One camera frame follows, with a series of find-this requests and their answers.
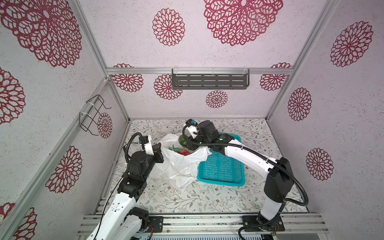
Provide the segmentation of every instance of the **red object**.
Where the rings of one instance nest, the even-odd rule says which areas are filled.
[[[272,65],[272,68],[290,68],[292,67],[289,63],[278,63]],[[285,78],[288,75],[285,74],[264,74],[260,79],[260,86],[268,91],[279,89],[283,84]]]
[[[129,64],[119,63],[115,68],[133,68]],[[117,87],[127,92],[136,92],[143,87],[143,78],[141,74],[113,74],[113,82]]]
[[[79,179],[83,167],[82,162],[79,150],[70,146],[45,186],[50,192],[63,193],[68,191]]]
[[[181,148],[181,150],[182,150],[182,152],[177,152],[177,153],[179,153],[181,155],[184,155],[184,156],[187,156],[187,155],[191,154],[188,150],[186,150],[184,148]]]
[[[15,203],[7,202],[6,204],[0,206],[0,224],[7,217],[8,213],[11,211]]]
[[[66,68],[80,57],[80,29],[66,0],[0,0],[0,16],[38,60]]]
[[[108,113],[102,113],[97,121],[97,130],[102,138],[108,138],[112,133],[112,119]]]
[[[210,92],[205,98],[205,103],[211,108],[220,108],[227,103],[228,95],[221,90]]]
[[[244,45],[265,33],[283,0],[204,0],[207,28],[221,43]]]
[[[35,235],[35,229],[37,227],[37,214],[35,213],[35,208],[31,207],[29,209],[28,215],[24,217],[22,224],[17,228],[15,238],[13,240],[31,240]]]
[[[0,125],[18,118],[24,106],[23,87],[9,72],[0,68]]]
[[[163,74],[156,78],[153,85],[157,95],[164,99],[175,99],[178,98],[183,90],[175,90],[172,87],[172,76],[169,74]]]
[[[180,14],[173,9],[163,8],[152,21],[156,38],[166,46],[178,44],[184,37],[184,22]]]
[[[298,88],[289,98],[288,113],[295,121],[303,120],[310,112],[311,104],[310,92],[305,88]]]
[[[372,26],[360,21],[348,26],[337,36],[331,48],[331,61],[338,67],[350,65],[361,58],[372,41]]]
[[[327,180],[333,174],[333,161],[324,149],[314,148],[307,155],[307,168],[318,180]]]

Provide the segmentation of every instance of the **metal grate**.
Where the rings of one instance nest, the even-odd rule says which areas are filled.
[[[243,237],[247,240],[263,240],[260,234],[253,234],[252,236]],[[240,240],[239,235],[225,234],[225,235],[153,235],[151,240]]]
[[[243,74],[177,74],[172,69],[172,87],[177,90],[247,89],[249,69]]]

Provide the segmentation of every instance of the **cable tie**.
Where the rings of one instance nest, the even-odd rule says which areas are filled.
[[[90,118],[92,118],[88,113],[85,113],[85,112],[81,112],[81,113],[84,113],[84,114],[88,115]]]

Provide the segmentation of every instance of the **green object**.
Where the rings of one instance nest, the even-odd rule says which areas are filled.
[[[179,137],[179,143],[183,147],[187,147],[187,139],[181,134]]]
[[[205,162],[199,164],[197,180],[210,184],[241,187],[245,184],[244,164],[232,157],[212,151]]]

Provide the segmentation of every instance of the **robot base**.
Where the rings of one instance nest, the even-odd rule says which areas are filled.
[[[260,221],[260,214],[252,215],[252,216],[243,216],[242,219],[243,219],[243,225],[245,227],[259,225],[263,223],[262,221]],[[268,225],[265,225],[262,227],[255,227],[255,228],[246,228],[244,231],[259,232],[260,230],[266,231],[266,232],[276,232],[276,231],[280,232],[280,231],[285,231],[285,227],[283,225],[283,221],[281,220],[281,217],[279,216],[275,221],[271,222]]]

